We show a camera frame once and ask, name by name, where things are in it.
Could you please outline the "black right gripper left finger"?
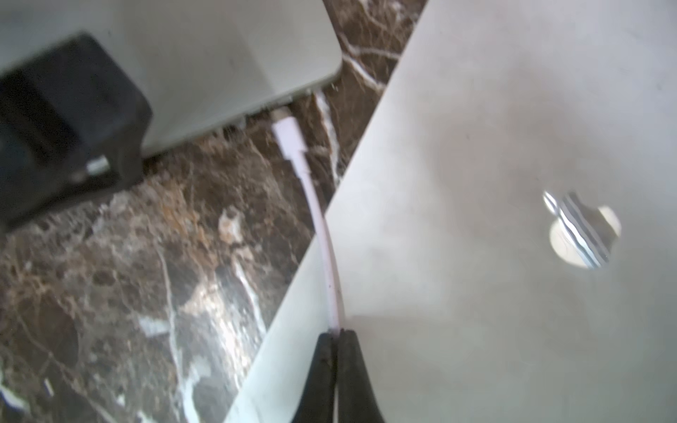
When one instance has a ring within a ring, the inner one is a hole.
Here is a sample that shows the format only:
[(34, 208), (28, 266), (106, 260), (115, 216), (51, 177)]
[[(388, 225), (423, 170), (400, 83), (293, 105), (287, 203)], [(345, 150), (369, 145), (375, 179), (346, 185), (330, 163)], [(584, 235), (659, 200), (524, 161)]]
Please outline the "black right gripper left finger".
[(337, 363), (335, 338), (320, 334), (292, 423), (333, 422)]

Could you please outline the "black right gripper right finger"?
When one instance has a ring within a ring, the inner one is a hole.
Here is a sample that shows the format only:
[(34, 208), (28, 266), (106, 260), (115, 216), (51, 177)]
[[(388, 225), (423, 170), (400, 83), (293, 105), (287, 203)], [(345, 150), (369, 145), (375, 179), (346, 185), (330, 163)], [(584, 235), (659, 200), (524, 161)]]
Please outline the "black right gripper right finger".
[(340, 333), (337, 387), (338, 422), (385, 423), (355, 331)]

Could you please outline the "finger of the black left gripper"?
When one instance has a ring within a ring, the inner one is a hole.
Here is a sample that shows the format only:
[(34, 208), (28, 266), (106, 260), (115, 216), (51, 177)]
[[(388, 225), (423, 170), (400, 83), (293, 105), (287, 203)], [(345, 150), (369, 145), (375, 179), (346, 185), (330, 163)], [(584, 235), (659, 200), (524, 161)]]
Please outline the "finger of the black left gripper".
[(1, 230), (143, 178), (144, 93), (79, 33), (1, 75)]

